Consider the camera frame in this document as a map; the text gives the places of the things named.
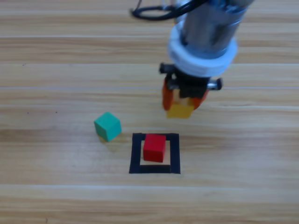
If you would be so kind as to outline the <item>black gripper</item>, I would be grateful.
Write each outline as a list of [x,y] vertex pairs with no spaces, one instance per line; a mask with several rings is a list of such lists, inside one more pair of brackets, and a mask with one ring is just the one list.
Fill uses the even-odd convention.
[[195,77],[179,70],[174,64],[161,63],[161,74],[166,74],[162,88],[162,105],[165,111],[173,104],[173,90],[179,90],[181,98],[192,98],[194,111],[205,101],[209,91],[222,89],[222,79]]

